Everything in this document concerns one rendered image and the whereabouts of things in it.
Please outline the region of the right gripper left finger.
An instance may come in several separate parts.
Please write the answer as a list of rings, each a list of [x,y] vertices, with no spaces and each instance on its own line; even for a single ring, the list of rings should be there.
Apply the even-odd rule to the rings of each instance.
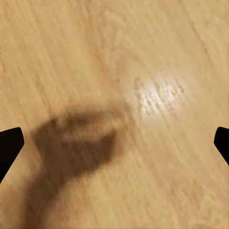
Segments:
[[[20,127],[0,132],[0,183],[24,146]]]

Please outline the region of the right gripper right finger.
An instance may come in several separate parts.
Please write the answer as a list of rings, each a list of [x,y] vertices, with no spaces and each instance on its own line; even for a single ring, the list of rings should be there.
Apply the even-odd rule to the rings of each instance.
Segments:
[[[218,127],[214,144],[229,165],[229,129]]]

